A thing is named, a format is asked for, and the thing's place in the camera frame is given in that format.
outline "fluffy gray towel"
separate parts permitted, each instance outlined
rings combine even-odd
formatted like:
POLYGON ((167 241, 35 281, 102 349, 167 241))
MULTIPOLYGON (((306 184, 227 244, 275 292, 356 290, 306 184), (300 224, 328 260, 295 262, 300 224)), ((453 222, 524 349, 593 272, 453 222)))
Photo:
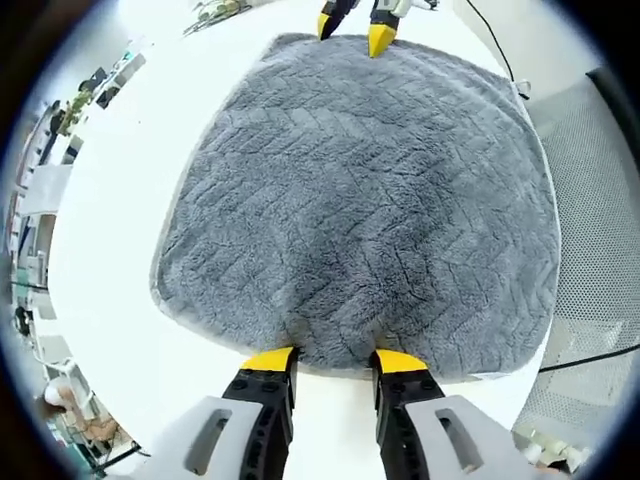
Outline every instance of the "fluffy gray towel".
POLYGON ((544 162, 504 78, 407 42, 370 59, 363 37, 284 35, 195 154, 157 293, 183 325, 316 367, 384 347, 441 378, 512 371, 555 300, 544 162))

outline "chevron pattern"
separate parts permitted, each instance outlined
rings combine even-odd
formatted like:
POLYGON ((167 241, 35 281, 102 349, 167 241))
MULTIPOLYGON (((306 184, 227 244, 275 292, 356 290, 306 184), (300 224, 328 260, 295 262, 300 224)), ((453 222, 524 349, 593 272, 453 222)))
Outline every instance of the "chevron pattern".
POLYGON ((509 82, 364 37, 279 37, 206 134, 161 246, 180 323, 320 368, 374 347, 434 373, 509 372, 540 345, 560 233, 509 82))

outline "perforated metal panel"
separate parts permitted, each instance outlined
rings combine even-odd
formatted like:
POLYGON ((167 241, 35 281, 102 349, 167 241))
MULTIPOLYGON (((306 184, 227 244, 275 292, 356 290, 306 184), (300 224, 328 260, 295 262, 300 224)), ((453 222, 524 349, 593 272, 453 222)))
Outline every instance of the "perforated metal panel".
MULTIPOLYGON (((529 112, 549 159, 562 231, 543 367, 637 344, 640 177, 627 143, 587 77, 529 112)), ((540 374, 517 423, 593 446, 637 375, 636 358, 632 353, 540 374)))

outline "cable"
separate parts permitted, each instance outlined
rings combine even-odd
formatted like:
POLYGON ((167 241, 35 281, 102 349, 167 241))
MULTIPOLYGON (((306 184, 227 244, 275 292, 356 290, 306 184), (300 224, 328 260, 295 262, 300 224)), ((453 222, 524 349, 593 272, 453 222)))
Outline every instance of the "cable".
POLYGON ((583 358, 581 360, 575 360, 573 362, 561 363, 560 365, 552 365, 551 367, 544 367, 538 370, 538 373, 546 373, 552 372, 554 370, 562 370, 565 368, 577 367, 578 365, 584 365, 585 363, 597 362, 599 360, 606 360, 608 358, 619 357, 620 355, 625 355, 627 353, 631 353, 634 350, 640 349, 640 343, 636 345, 632 345, 631 347, 623 348, 621 350, 616 350, 615 352, 603 353, 602 355, 595 355, 593 357, 583 358))
POLYGON ((507 66, 507 70, 509 70, 509 78, 511 79, 512 82, 515 82, 516 80, 513 77, 513 70, 511 70, 511 65, 509 65, 509 61, 507 60, 507 56, 502 51, 502 47, 500 46, 500 42, 498 42, 498 39, 496 38, 495 33, 493 33, 493 29, 491 28, 491 25, 489 25, 489 22, 487 22, 487 19, 482 16, 482 14, 478 11, 476 6, 473 3, 471 3, 471 0, 467 0, 467 3, 473 9, 473 11, 478 14, 480 19, 487 26, 487 30, 489 30, 489 33, 491 34, 491 37, 493 38, 493 41, 496 44, 496 47, 498 47, 498 50, 500 51, 500 55, 502 55, 502 59, 504 60, 505 65, 507 66))

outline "white tabletop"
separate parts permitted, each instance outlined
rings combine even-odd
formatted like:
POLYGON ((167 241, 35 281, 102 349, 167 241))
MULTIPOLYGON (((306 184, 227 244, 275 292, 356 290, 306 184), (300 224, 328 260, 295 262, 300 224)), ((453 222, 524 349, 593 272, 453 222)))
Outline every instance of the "white tabletop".
MULTIPOLYGON (((315 33, 322 2, 281 0, 155 52, 85 139, 59 211, 49 264, 65 339, 94 391, 150 452, 165 425, 219 396, 246 356, 163 315, 150 293, 163 223, 199 137, 238 81, 284 32, 315 33)), ((366 34, 368 5, 337 33, 366 34)), ((413 9, 398 38, 504 75, 450 11, 413 9)), ((546 339, 523 369, 445 385, 505 427, 529 394, 546 339)), ((298 374, 285 478, 383 479, 370 382, 298 374)))

